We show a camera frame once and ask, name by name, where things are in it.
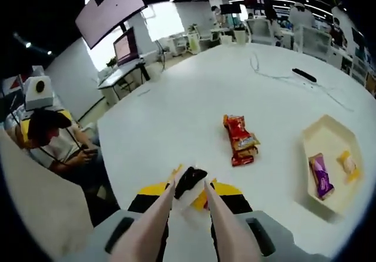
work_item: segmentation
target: window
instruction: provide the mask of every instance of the window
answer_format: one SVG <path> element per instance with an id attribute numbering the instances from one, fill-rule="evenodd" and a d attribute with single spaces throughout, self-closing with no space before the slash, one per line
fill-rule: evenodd
<path id="1" fill-rule="evenodd" d="M 182 20 L 172 2 L 149 5 L 142 11 L 147 31 L 154 42 L 177 33 L 184 32 Z"/>
<path id="2" fill-rule="evenodd" d="M 90 58 L 98 71 L 101 71 L 107 67 L 106 64 L 115 56 L 113 43 L 122 34 L 123 31 L 118 26 L 111 33 L 105 36 L 94 48 L 89 49 L 88 45 L 85 44 Z"/>

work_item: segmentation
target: yellow part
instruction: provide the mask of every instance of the yellow part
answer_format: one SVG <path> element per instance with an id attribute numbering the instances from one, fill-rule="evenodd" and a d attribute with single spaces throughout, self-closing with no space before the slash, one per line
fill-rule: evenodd
<path id="1" fill-rule="evenodd" d="M 73 120 L 72 115 L 69 113 L 69 111 L 67 111 L 65 109 L 57 110 L 56 112 L 63 114 L 65 117 L 67 117 L 71 121 Z M 22 120 L 21 124 L 20 124 L 21 133 L 23 135 L 23 141 L 25 143 L 29 141 L 29 138 L 28 138 L 29 124 L 30 124 L 30 119 Z"/>
<path id="2" fill-rule="evenodd" d="M 151 186 L 147 186 L 142 188 L 138 194 L 144 194 L 147 196 L 160 196 L 166 188 L 167 183 L 162 182 L 159 184 L 153 184 Z"/>
<path id="3" fill-rule="evenodd" d="M 347 176 L 346 183 L 349 183 L 349 182 L 359 178 L 360 174 L 361 173 L 360 173 L 359 169 L 356 168 L 350 175 Z"/>
<path id="4" fill-rule="evenodd" d="M 351 157 L 350 152 L 348 150 L 345 150 L 344 152 L 342 152 L 342 154 L 337 159 L 339 161 L 339 163 L 341 163 L 341 165 L 344 166 L 344 170 L 345 170 L 345 161 L 349 157 Z M 358 167 L 355 164 L 355 170 L 351 174 L 348 174 L 348 176 L 346 178 L 346 183 L 349 183 L 349 182 L 359 178 L 360 176 L 361 176 L 360 170 L 358 169 Z"/>
<path id="5" fill-rule="evenodd" d="M 350 152 L 348 150 L 345 150 L 342 152 L 342 154 L 339 156 L 338 161 L 343 165 L 346 159 L 350 157 Z"/>
<path id="6" fill-rule="evenodd" d="M 214 189 L 219 196 L 234 196 L 236 194 L 242 194 L 241 191 L 229 184 L 213 183 Z"/>
<path id="7" fill-rule="evenodd" d="M 151 186 L 144 187 L 138 192 L 138 194 L 144 194 L 148 196 L 160 196 L 165 191 L 167 183 L 172 181 L 176 173 L 179 172 L 180 169 L 182 168 L 183 168 L 183 165 L 180 164 L 177 169 L 172 170 L 166 182 L 161 182 L 159 184 L 152 184 Z"/>
<path id="8" fill-rule="evenodd" d="M 206 196 L 205 191 L 203 190 L 198 196 L 198 198 L 196 198 L 194 202 L 192 202 L 191 206 L 197 209 L 198 211 L 201 211 L 201 209 L 204 208 L 206 202 L 207 202 L 207 196 Z"/>

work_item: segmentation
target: white table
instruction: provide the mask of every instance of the white table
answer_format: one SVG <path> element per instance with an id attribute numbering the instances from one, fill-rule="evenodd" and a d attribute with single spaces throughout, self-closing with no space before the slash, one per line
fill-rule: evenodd
<path id="1" fill-rule="evenodd" d="M 294 75 L 292 68 L 304 70 L 323 86 L 343 89 L 337 96 L 354 111 L 301 77 L 286 83 L 255 74 L 250 67 L 252 51 L 258 54 L 261 72 L 287 76 Z M 246 128 L 260 139 L 255 163 L 231 166 L 224 114 L 244 115 Z M 346 217 L 337 223 L 323 220 L 309 210 L 315 207 L 303 206 L 298 199 L 307 192 L 301 131 L 323 114 L 355 133 L 364 162 L 363 185 Z M 303 250 L 333 257 L 371 198 L 376 180 L 375 120 L 373 97 L 340 70 L 302 53 L 250 44 L 217 46 L 180 62 L 158 82 L 148 82 L 122 99 L 98 125 L 121 208 L 129 207 L 140 188 L 165 181 L 179 163 L 197 163 L 218 181 L 238 187 L 254 210 L 265 211 L 292 231 Z M 169 227 L 168 258 L 180 254 L 179 261 L 216 261 L 209 229 L 198 231 L 176 216 L 170 216 Z"/>
<path id="2" fill-rule="evenodd" d="M 120 65 L 113 73 L 107 78 L 98 83 L 98 89 L 102 92 L 102 95 L 106 98 L 107 103 L 111 106 L 121 100 L 119 94 L 115 90 L 116 84 L 126 75 L 132 73 L 135 69 L 139 68 L 141 76 L 145 77 L 145 80 L 150 80 L 149 75 L 144 67 L 144 62 L 141 59 L 135 59 Z"/>

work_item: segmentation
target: white t-shirt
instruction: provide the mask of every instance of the white t-shirt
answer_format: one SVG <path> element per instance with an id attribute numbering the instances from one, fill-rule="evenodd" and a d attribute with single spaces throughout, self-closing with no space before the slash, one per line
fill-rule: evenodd
<path id="1" fill-rule="evenodd" d="M 304 11 L 299 11 L 296 7 L 290 9 L 290 15 L 288 16 L 288 21 L 294 25 L 294 29 L 298 28 L 300 25 L 307 27 L 315 26 L 315 17 L 312 12 L 308 9 Z"/>
<path id="2" fill-rule="evenodd" d="M 73 127 L 78 128 L 77 124 L 73 123 L 68 130 L 74 137 Z M 48 145 L 42 147 L 46 152 L 62 162 L 66 161 L 73 153 L 79 150 L 78 145 L 66 130 L 67 129 L 59 129 L 59 136 L 53 137 Z M 49 168 L 54 161 L 53 158 L 44 153 L 41 149 L 32 149 L 30 153 L 46 168 Z"/>

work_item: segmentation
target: black cable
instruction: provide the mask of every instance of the black cable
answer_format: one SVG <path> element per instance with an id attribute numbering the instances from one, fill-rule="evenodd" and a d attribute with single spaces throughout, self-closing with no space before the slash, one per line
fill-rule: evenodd
<path id="1" fill-rule="evenodd" d="M 165 51 L 163 50 L 163 47 L 162 47 L 162 45 L 160 44 L 160 42 L 159 42 L 158 40 L 156 40 L 156 43 L 159 44 L 160 49 L 162 50 L 162 55 L 163 55 L 163 62 L 162 62 L 163 69 L 162 69 L 162 71 L 164 71 L 164 70 L 166 69 L 166 56 L 165 56 Z"/>

